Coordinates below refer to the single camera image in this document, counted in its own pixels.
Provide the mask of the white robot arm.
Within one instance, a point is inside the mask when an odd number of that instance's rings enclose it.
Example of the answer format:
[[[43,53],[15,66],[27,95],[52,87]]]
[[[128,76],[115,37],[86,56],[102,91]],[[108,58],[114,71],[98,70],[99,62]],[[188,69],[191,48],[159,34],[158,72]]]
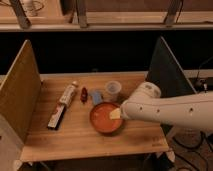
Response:
[[[161,98],[158,86],[143,82],[120,109],[123,119],[213,131],[213,92]]]

